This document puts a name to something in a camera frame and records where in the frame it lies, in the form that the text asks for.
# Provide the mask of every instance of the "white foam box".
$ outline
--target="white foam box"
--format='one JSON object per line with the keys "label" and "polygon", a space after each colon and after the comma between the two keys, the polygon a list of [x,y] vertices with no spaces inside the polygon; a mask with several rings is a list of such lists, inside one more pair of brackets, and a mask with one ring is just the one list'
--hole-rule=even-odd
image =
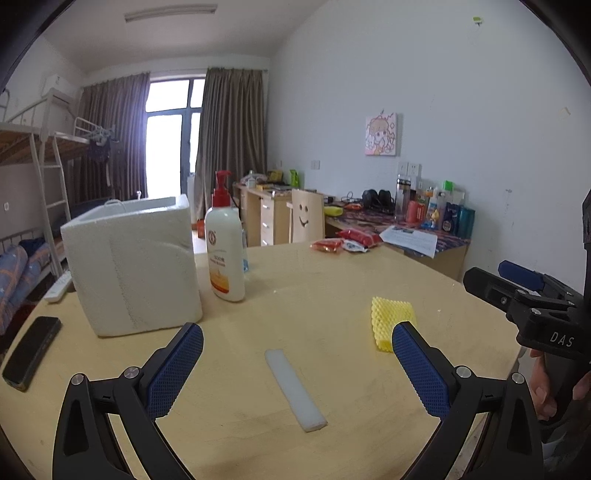
{"label": "white foam box", "polygon": [[186,195],[109,202],[65,224],[61,235],[80,304],[98,336],[201,319]]}

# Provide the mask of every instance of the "blue textured gripper pad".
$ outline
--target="blue textured gripper pad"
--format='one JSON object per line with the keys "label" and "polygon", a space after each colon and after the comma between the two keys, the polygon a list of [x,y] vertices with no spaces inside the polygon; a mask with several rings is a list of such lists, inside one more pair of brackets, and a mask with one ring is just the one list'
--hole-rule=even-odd
{"label": "blue textured gripper pad", "polygon": [[146,411],[150,418],[155,420],[168,415],[201,352],[203,332],[195,325],[176,346],[148,387]]}
{"label": "blue textured gripper pad", "polygon": [[447,384],[401,323],[394,328],[392,346],[427,413],[443,420],[450,410]]}
{"label": "blue textured gripper pad", "polygon": [[531,291],[544,290],[544,279],[539,273],[533,272],[507,260],[499,265],[499,275],[505,280],[517,283]]}

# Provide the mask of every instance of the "white remote control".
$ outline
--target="white remote control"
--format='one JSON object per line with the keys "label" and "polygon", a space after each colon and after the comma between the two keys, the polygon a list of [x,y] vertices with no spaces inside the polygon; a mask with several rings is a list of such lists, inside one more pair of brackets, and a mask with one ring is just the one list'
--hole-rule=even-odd
{"label": "white remote control", "polygon": [[72,285],[72,274],[67,270],[57,279],[43,298],[46,299],[48,303],[57,303],[66,294],[70,285]]}

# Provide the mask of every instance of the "black smartphone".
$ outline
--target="black smartphone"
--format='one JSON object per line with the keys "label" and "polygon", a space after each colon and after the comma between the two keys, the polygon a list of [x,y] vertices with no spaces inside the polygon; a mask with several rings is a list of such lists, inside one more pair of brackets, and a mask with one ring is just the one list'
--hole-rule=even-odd
{"label": "black smartphone", "polygon": [[47,348],[60,331],[56,317],[37,317],[12,352],[2,376],[11,387],[27,391]]}

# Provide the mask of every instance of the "ceiling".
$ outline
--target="ceiling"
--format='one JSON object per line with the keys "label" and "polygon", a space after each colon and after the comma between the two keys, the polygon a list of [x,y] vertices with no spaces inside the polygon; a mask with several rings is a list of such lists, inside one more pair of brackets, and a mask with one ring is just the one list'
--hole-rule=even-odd
{"label": "ceiling", "polygon": [[[171,57],[272,56],[327,0],[76,0],[45,32],[85,73]],[[215,15],[182,15],[125,23],[147,8],[217,3]]]}

